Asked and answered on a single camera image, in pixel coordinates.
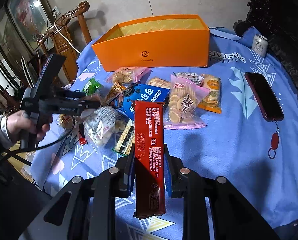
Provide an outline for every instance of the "smartphone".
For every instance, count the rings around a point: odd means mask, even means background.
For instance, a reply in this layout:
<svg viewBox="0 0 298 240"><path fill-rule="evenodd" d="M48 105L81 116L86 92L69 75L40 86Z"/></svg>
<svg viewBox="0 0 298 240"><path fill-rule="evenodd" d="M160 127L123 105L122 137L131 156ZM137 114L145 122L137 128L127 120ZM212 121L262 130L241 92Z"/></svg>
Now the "smartphone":
<svg viewBox="0 0 298 240"><path fill-rule="evenodd" d="M254 93L262 116L268 122L281 121L284 114L280 104L265 77L257 73L245 73L245 78Z"/></svg>

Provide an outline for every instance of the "phone lanyard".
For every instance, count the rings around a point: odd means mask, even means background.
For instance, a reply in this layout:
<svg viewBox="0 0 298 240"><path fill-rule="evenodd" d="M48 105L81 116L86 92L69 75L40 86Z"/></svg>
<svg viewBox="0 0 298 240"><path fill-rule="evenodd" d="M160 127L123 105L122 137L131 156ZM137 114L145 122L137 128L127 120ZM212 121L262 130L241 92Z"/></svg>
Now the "phone lanyard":
<svg viewBox="0 0 298 240"><path fill-rule="evenodd" d="M275 133L273 133L273 135L271 137L271 142L270 142L271 148L268 150L268 157L272 160L276 157L276 150L277 150L278 144L279 144L279 136L278 136L279 128L278 128L277 121L275 121L275 123L276 123L277 130L276 130ZM271 150L274 151L274 156L273 157L270 156L270 151Z"/></svg>

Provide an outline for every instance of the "blue bed sheet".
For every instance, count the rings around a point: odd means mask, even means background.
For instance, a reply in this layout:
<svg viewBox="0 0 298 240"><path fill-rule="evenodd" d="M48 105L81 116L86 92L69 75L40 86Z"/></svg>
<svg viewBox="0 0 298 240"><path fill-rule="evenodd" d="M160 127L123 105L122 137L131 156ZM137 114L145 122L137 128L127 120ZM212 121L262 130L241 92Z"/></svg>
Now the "blue bed sheet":
<svg viewBox="0 0 298 240"><path fill-rule="evenodd" d="M169 81L174 72L195 72L221 78L222 114L199 109L197 112L207 127L165 129L165 143L171 155L181 158L185 167L201 176L227 177L273 228L290 223L298 219L298 92L276 59L269 54L261 58L248 48L257 32L254 28L242 39L217 31L210 37L208 68L158 67L152 68L145 77L156 76ZM97 57L79 67L79 77L72 90L81 90L91 77L103 81L108 76ZM267 153L276 125L263 119L244 78L245 72L265 76L284 112L284 120L278 122L280 142L274 160L269 159ZM102 93L106 94L110 84L103 85ZM59 128L54 121L41 145L57 137ZM55 195L76 175L85 179L97 176L114 166L120 157L111 151L114 136L99 152L89 145L80 146L77 140L72 134L62 144L36 152L31 172L47 193ZM117 239L139 239L139 236L144 236L143 239L182 239L183 201L167 196L166 193L167 213L144 220L133 217L135 191L128 199L116 198Z"/></svg>

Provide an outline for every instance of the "beverage can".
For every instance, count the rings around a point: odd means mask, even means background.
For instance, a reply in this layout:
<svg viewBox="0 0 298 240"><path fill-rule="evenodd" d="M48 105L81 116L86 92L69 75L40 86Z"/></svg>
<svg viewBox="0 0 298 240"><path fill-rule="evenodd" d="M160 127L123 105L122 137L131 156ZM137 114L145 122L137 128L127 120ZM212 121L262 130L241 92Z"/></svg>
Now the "beverage can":
<svg viewBox="0 0 298 240"><path fill-rule="evenodd" d="M260 34L256 34L254 36L252 50L257 54L259 54L260 56L265 57L267 52L267 47L268 47L267 38Z"/></svg>

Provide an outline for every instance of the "metal screw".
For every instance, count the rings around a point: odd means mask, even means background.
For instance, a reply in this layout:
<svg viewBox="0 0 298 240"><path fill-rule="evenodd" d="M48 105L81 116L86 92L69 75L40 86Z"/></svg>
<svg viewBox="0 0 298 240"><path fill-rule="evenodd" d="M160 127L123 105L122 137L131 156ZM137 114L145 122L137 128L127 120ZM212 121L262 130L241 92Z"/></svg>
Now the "metal screw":
<svg viewBox="0 0 298 240"><path fill-rule="evenodd" d="M217 181L221 184L225 184L227 182L227 179L225 177L220 176L217 178Z"/></svg>
<svg viewBox="0 0 298 240"><path fill-rule="evenodd" d="M109 169L110 174L116 174L118 171L119 171L119 169L117 167L112 167Z"/></svg>
<svg viewBox="0 0 298 240"><path fill-rule="evenodd" d="M188 168L181 168L180 169L180 173L181 174L184 174L185 175L185 174L188 174L189 172L190 172L190 169L188 169Z"/></svg>
<svg viewBox="0 0 298 240"><path fill-rule="evenodd" d="M72 182L74 184L80 183L81 182L81 177L80 176L75 176L72 178Z"/></svg>

